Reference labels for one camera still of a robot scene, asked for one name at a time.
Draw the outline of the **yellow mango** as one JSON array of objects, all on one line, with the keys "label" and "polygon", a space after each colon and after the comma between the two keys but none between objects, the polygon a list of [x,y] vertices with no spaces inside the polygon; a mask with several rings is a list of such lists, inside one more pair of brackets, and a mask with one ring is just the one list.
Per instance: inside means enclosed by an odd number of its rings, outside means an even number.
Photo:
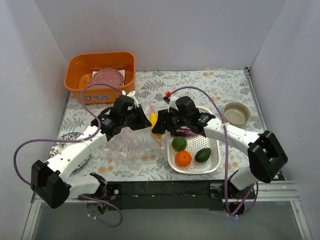
[{"label": "yellow mango", "polygon": [[[153,130],[153,128],[155,127],[157,120],[158,120],[158,115],[155,112],[151,113],[149,117],[149,121],[151,122],[151,130]],[[162,134],[153,133],[153,132],[151,133],[156,139],[160,140],[162,138]]]}]

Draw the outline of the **clear zip top bag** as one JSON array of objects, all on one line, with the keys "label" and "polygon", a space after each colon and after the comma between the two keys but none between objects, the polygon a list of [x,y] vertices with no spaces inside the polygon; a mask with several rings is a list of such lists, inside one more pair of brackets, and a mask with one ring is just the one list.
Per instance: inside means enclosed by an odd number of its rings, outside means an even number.
[{"label": "clear zip top bag", "polygon": [[109,160],[128,161],[161,156],[165,152],[165,144],[151,132],[150,127],[135,131],[126,127],[99,150]]}]

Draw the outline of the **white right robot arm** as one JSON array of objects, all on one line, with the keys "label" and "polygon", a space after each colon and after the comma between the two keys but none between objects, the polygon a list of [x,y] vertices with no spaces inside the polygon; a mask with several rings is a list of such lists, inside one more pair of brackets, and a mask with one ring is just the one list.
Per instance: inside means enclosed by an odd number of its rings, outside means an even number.
[{"label": "white right robot arm", "polygon": [[152,132],[163,135],[180,127],[187,127],[195,134],[223,142],[248,156],[249,165],[228,179],[226,192],[232,199],[239,198],[245,188],[257,182],[270,183],[288,162],[273,132],[265,130],[257,133],[222,123],[213,114],[200,111],[188,96],[180,97],[168,109],[158,111]]}]

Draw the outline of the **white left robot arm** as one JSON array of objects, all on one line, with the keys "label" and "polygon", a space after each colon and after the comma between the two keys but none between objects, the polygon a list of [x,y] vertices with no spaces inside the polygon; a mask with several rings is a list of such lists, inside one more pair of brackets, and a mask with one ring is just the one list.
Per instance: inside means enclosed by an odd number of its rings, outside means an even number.
[{"label": "white left robot arm", "polygon": [[101,200],[107,193],[107,181],[97,173],[72,177],[71,173],[96,149],[106,144],[123,128],[141,130],[151,127],[135,91],[119,96],[109,110],[103,110],[98,119],[59,154],[46,162],[36,161],[31,167],[31,189],[51,208],[61,206],[69,197],[88,196]]}]

